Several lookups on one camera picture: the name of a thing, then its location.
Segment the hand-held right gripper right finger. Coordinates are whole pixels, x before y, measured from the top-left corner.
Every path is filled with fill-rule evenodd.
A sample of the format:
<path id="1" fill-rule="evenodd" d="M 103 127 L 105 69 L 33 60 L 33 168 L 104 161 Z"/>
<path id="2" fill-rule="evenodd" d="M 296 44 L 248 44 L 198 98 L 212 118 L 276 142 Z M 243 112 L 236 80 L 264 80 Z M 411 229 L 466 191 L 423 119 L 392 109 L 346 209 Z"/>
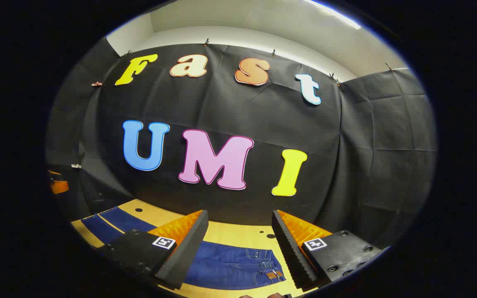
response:
<path id="1" fill-rule="evenodd" d="M 344 279 L 384 253 L 353 232 L 329 232 L 284 211 L 271 226 L 296 288 L 313 290 Z"/>

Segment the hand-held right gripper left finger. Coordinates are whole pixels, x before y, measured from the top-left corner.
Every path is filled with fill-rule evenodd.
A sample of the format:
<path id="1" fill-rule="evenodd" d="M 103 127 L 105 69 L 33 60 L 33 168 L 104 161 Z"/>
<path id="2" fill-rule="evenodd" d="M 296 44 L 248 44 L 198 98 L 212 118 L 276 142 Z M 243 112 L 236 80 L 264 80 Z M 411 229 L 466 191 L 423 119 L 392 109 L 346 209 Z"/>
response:
<path id="1" fill-rule="evenodd" d="M 182 286 L 208 228 L 205 210 L 159 227 L 130 214 L 106 220 L 121 234 L 104 241 L 98 254 L 142 283 L 170 290 Z"/>

